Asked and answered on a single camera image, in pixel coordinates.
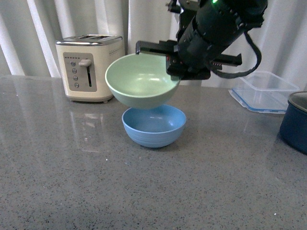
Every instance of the white curtain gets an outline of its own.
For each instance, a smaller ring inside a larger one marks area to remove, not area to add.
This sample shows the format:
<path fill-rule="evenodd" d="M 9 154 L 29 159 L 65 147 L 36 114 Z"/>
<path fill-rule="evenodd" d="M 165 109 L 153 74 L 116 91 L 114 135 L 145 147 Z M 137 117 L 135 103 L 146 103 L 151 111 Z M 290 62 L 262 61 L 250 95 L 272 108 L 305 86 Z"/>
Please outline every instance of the white curtain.
<path fill-rule="evenodd" d="M 126 53 L 138 40 L 176 39 L 178 24 L 165 0 L 0 0 L 0 74 L 60 77 L 55 41 L 85 34 L 121 35 Z M 307 1 L 268 0 L 264 24 L 250 32 L 262 51 L 258 70 L 266 70 L 307 90 Z M 226 54 L 242 53 L 247 70 L 256 59 L 244 36 Z M 186 81 L 232 87 L 237 80 L 212 74 L 209 80 Z"/>

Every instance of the metal toaster top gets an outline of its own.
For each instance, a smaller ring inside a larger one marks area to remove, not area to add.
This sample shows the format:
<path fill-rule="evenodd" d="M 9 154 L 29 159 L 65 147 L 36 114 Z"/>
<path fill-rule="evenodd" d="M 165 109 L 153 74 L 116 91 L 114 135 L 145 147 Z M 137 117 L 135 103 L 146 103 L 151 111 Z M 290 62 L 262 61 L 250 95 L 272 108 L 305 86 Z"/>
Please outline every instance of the metal toaster top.
<path fill-rule="evenodd" d="M 66 37 L 61 41 L 56 41 L 60 46 L 107 46 L 121 41 L 121 36 L 87 34 L 81 36 Z"/>

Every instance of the toaster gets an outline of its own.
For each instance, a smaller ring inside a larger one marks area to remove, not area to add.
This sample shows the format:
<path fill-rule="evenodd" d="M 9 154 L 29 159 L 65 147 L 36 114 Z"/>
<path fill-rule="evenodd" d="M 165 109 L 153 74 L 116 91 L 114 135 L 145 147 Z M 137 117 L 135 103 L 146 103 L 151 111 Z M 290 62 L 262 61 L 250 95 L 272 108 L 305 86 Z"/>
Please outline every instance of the toaster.
<path fill-rule="evenodd" d="M 121 36 L 87 34 L 56 41 L 63 85 L 72 101 L 108 102 L 108 66 L 125 55 Z"/>

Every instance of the blue bowl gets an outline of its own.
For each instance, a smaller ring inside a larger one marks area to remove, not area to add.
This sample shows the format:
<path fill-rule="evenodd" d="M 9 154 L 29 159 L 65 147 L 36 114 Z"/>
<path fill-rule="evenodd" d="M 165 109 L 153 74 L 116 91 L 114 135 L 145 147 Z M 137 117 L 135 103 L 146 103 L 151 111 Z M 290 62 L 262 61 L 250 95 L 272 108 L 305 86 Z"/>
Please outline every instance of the blue bowl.
<path fill-rule="evenodd" d="M 130 108 L 121 119 L 128 136 L 150 148 L 173 143 L 181 135 L 187 120 L 181 110 L 165 104 L 146 110 Z"/>

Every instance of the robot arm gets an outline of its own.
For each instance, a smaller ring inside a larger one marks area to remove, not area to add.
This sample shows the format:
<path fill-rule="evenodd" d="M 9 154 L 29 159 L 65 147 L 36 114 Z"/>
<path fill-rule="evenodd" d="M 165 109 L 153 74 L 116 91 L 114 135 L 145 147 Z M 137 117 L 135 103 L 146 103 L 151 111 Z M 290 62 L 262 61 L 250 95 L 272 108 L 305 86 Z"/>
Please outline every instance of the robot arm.
<path fill-rule="evenodd" d="M 210 72 L 222 78 L 236 78 L 253 72 L 261 62 L 261 52 L 252 42 L 248 31 L 261 27 L 267 0 L 171 0 L 168 10 L 179 15 L 177 41 L 158 44 L 138 41 L 136 53 L 166 55 L 166 71 L 182 80 L 205 80 Z M 224 73 L 222 65 L 242 64 L 238 56 L 223 55 L 239 36 L 245 34 L 257 56 L 254 68 L 241 73 Z"/>

